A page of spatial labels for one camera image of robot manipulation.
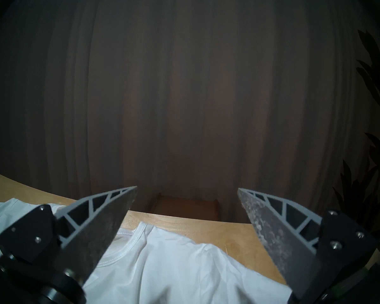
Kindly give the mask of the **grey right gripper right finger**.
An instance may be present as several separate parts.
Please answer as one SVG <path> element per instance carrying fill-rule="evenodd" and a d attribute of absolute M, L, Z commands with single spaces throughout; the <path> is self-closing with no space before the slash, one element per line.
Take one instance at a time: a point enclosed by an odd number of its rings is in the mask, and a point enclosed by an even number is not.
<path fill-rule="evenodd" d="M 341 210 L 323 216 L 291 200 L 238 188 L 238 198 L 290 300 L 346 300 L 368 274 L 377 240 Z"/>

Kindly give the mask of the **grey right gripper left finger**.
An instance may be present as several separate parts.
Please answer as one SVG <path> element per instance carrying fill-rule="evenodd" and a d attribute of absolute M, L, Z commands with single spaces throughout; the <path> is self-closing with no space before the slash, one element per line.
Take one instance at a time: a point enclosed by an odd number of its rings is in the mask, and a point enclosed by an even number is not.
<path fill-rule="evenodd" d="M 39 205 L 0 233 L 0 262 L 42 283 L 71 271 L 82 285 L 112 243 L 137 186 L 81 198 L 55 214 Z"/>

